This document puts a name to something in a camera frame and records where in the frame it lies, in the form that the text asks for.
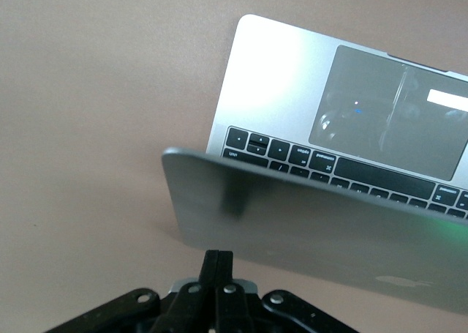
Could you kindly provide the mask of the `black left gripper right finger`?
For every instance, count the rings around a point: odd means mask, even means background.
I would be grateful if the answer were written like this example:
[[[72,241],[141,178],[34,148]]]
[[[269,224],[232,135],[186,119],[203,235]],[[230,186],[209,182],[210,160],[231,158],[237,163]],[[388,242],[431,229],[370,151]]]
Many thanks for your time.
[[[244,288],[233,281],[233,253],[219,251],[215,276],[216,333],[255,333]]]

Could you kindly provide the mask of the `silver grey laptop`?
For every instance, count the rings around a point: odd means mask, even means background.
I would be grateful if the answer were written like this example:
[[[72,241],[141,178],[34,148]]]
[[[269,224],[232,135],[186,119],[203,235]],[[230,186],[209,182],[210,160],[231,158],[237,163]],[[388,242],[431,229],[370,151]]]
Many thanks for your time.
[[[162,165],[192,247],[468,315],[467,75],[245,15]]]

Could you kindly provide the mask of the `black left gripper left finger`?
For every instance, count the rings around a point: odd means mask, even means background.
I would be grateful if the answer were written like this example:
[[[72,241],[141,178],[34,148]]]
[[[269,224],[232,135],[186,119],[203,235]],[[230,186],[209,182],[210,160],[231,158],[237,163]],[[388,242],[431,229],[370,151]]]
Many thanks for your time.
[[[178,282],[161,301],[161,312],[151,333],[201,333],[208,327],[204,311],[214,289],[218,250],[207,250],[198,278]]]

